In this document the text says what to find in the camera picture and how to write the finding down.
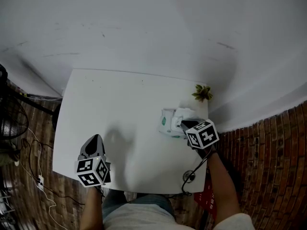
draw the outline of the brick wall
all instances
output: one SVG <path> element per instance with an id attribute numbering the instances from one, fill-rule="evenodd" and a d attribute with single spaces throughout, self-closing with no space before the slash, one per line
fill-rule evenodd
<path id="1" fill-rule="evenodd" d="M 297 229 L 307 218 L 307 101 L 220 134 L 218 150 L 241 174 L 240 205 L 256 229 Z"/>

